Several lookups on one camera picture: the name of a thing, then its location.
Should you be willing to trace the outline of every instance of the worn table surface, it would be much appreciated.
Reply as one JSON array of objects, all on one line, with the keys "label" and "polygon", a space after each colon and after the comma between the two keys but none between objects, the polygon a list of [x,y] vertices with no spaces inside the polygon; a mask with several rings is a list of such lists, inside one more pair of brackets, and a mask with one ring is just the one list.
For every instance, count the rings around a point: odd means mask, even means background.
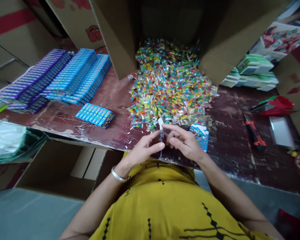
[{"label": "worn table surface", "polygon": [[[76,140],[129,151],[143,136],[145,129],[130,129],[127,107],[132,105],[129,89],[133,83],[124,78],[118,80],[113,67],[109,69],[92,104],[111,110],[115,114],[107,129],[83,122],[75,117],[80,110],[77,105],[49,103],[38,114],[18,114],[8,110],[0,113],[0,119],[11,123],[59,134]],[[209,132],[208,154],[231,178],[261,184],[300,194],[300,176],[294,159],[286,150],[273,143],[268,117],[248,111],[276,91],[261,92],[252,88],[227,88],[220,86],[219,97],[206,110],[201,119]],[[256,128],[267,143],[267,150],[257,152],[251,145],[244,116],[255,121]],[[288,118],[294,139],[300,139]],[[176,164],[197,167],[182,156],[178,150],[166,148],[162,156]]]}]

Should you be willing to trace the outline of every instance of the finger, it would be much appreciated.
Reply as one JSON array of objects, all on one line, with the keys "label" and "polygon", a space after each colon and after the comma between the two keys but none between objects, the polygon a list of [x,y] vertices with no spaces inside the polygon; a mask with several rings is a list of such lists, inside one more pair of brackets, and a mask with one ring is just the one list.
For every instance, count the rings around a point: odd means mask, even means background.
[{"label": "finger", "polygon": [[151,134],[147,135],[146,138],[150,139],[151,141],[160,136],[160,130],[154,131]]},{"label": "finger", "polygon": [[168,134],[168,136],[167,136],[167,143],[169,143],[169,142],[170,142],[170,139],[173,138],[173,137],[178,138],[178,137],[180,137],[180,134],[177,133],[176,131],[173,131],[173,130],[172,130],[172,131]]},{"label": "finger", "polygon": [[184,130],[183,128],[181,128],[181,127],[179,127],[177,125],[163,124],[162,126],[164,128],[167,128],[167,129],[170,129],[170,130],[173,130],[173,131],[179,133],[180,136],[182,136],[185,139],[189,136],[189,133],[191,133],[191,132],[188,132],[188,131]]},{"label": "finger", "polygon": [[147,144],[151,143],[153,139],[159,138],[160,131],[155,131],[150,133],[149,135],[145,135],[141,138],[140,142],[142,142],[142,145],[146,146]]},{"label": "finger", "polygon": [[162,149],[164,149],[164,147],[165,147],[164,143],[159,142],[159,143],[152,145],[151,147],[146,148],[146,151],[149,155],[151,155],[153,153],[161,151]]},{"label": "finger", "polygon": [[188,150],[188,146],[184,145],[179,139],[177,138],[171,138],[170,139],[170,144],[174,146],[175,148],[179,149],[181,152],[184,152]]}]

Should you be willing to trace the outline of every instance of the hand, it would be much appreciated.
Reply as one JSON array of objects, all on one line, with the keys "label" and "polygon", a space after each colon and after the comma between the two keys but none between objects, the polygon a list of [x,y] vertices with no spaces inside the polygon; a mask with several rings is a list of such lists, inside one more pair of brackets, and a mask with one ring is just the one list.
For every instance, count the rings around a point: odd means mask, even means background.
[{"label": "hand", "polygon": [[137,165],[145,162],[151,154],[156,153],[164,149],[163,142],[153,144],[156,139],[159,139],[160,131],[155,131],[149,135],[143,136],[140,141],[134,146],[131,152],[125,157],[133,164]]},{"label": "hand", "polygon": [[162,126],[171,130],[166,140],[171,148],[179,149],[185,157],[195,162],[202,162],[204,159],[209,158],[209,155],[200,147],[193,133],[177,125],[164,124]]}]

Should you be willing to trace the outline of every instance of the woman's right hand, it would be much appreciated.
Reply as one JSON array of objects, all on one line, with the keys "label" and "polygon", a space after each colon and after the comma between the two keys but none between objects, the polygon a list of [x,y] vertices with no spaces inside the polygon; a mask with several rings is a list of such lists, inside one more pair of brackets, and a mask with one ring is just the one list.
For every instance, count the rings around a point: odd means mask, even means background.
[{"label": "woman's right hand", "polygon": [[171,147],[179,149],[185,157],[195,162],[203,162],[205,159],[210,158],[209,155],[202,150],[193,133],[177,125],[163,124],[162,126],[171,130],[167,136],[167,143],[170,144]]}]

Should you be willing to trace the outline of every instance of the gray floor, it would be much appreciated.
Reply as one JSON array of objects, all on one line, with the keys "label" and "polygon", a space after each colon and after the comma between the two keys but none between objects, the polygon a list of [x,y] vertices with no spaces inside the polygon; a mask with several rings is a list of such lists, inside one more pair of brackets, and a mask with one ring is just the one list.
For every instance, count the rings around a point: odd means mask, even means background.
[{"label": "gray floor", "polygon": [[[201,171],[196,180],[209,190]],[[236,181],[270,222],[275,221],[279,208],[300,218],[300,196],[256,184]],[[58,239],[82,202],[23,189],[0,192],[0,240]]]}]

